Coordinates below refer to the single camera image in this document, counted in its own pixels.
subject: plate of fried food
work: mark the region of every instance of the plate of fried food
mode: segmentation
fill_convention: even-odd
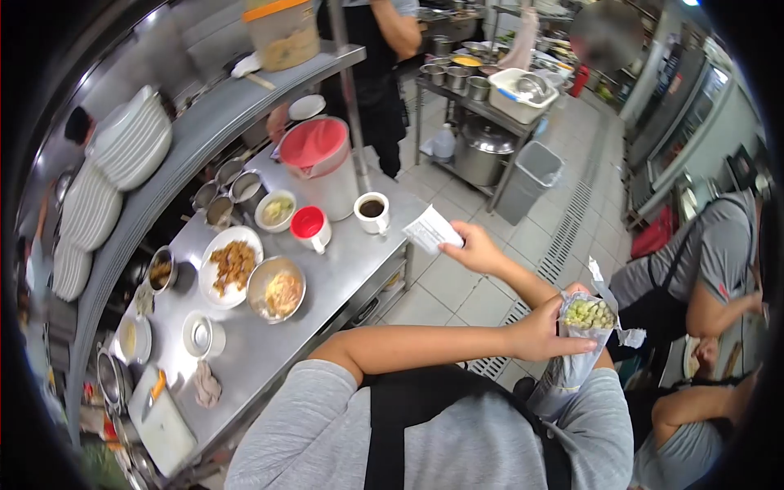
[[[259,235],[248,227],[222,231],[207,246],[198,271],[198,287],[210,304],[228,310],[245,301],[248,278],[264,260]]]

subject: plastic jug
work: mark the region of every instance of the plastic jug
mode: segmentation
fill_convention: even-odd
[[[433,158],[440,162],[449,162],[455,154],[455,135],[449,124],[433,138]]]

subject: hand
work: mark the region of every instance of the hand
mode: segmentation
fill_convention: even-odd
[[[715,337],[701,339],[691,355],[697,359],[700,368],[713,372],[719,358],[719,343]]]
[[[522,320],[500,327],[506,328],[513,357],[523,361],[543,361],[596,349],[595,340],[558,336],[555,321],[563,302],[561,295],[553,296]]]
[[[270,135],[270,139],[272,139],[273,143],[278,144],[283,139],[283,135],[286,133],[286,122],[288,119],[289,105],[286,103],[277,106],[270,112],[270,116],[267,118],[267,134]]]
[[[466,244],[459,249],[449,243],[441,243],[438,248],[468,270],[479,274],[495,274],[506,257],[495,246],[487,231],[479,225],[463,221],[455,220],[449,224],[463,237]]]

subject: pot lid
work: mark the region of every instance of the pot lid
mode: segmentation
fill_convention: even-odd
[[[467,118],[461,133],[468,146],[492,154],[514,153],[517,137],[494,122],[480,116]]]

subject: paper slip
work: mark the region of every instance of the paper slip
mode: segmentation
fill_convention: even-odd
[[[403,228],[403,233],[432,256],[440,252],[438,250],[439,243],[451,243],[455,247],[460,248],[464,244],[463,238],[433,208],[433,205],[427,206],[427,209],[419,215],[419,218]]]

